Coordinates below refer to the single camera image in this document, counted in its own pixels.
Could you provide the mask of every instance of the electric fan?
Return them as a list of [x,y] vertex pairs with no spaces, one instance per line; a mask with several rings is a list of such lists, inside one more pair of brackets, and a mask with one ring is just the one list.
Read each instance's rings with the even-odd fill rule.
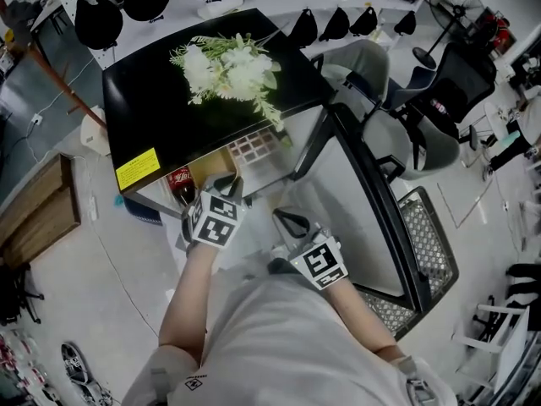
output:
[[436,62],[430,53],[447,33],[453,35],[456,31],[464,31],[470,26],[475,26],[475,22],[483,14],[484,6],[481,0],[429,0],[429,4],[432,15],[444,30],[428,51],[415,47],[413,55],[422,65],[436,69]]

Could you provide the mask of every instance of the fan stand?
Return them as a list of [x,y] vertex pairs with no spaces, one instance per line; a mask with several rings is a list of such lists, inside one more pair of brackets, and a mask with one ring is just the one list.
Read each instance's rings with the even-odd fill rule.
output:
[[434,58],[430,55],[432,51],[436,48],[436,46],[441,42],[441,40],[444,38],[444,36],[447,34],[447,32],[451,29],[451,27],[463,16],[466,15],[466,11],[464,10],[463,6],[454,6],[453,7],[453,19],[449,22],[449,24],[444,28],[443,32],[441,33],[440,37],[436,39],[436,42],[434,42],[434,45],[428,50],[425,51],[423,48],[415,47],[413,48],[413,56],[426,68],[432,69],[433,71],[438,67],[436,64],[436,61]]

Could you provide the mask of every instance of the cola bottle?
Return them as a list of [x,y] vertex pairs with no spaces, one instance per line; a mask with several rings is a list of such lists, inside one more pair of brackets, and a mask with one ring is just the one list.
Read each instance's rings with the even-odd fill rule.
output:
[[167,175],[167,182],[169,188],[175,199],[183,205],[187,206],[195,198],[195,184],[192,174],[189,172],[189,168],[181,167],[175,170],[171,174]]

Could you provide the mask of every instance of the white chair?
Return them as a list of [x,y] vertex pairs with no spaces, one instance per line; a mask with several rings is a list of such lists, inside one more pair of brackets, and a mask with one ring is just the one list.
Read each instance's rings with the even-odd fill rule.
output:
[[427,118],[422,118],[416,130],[424,138],[424,165],[421,168],[409,167],[408,159],[414,144],[402,123],[381,110],[365,122],[364,142],[389,181],[397,176],[405,180],[424,178],[449,167],[459,157],[458,141],[441,132]]
[[[527,323],[530,316],[530,309],[529,307],[526,309],[513,309],[484,304],[479,304],[477,308],[481,311],[507,315],[492,339],[489,342],[483,342],[456,334],[453,334],[451,339],[456,343],[465,344],[466,346],[497,355],[496,372],[490,381],[481,380],[460,370],[458,372],[473,383],[491,389],[493,392],[498,392],[505,385],[510,374],[515,370],[526,348]],[[520,317],[516,325],[510,327],[511,318],[514,315],[519,315]]]
[[349,96],[347,91],[353,87],[373,105],[367,117],[384,103],[389,84],[389,55],[377,43],[355,41],[320,54],[312,62],[336,90],[338,95],[334,102],[345,102],[355,112],[355,104],[360,103],[360,98],[347,101],[341,97]]

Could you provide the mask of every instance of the white t-shirt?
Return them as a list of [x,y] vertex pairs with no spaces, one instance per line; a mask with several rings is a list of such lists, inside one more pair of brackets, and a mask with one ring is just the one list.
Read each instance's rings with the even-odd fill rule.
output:
[[530,145],[535,145],[541,135],[541,97],[534,97],[517,120],[522,135]]
[[156,400],[151,372],[167,374],[169,406],[410,406],[406,377],[362,347],[299,275],[253,280],[228,300],[200,368],[186,352],[158,348],[123,406]]

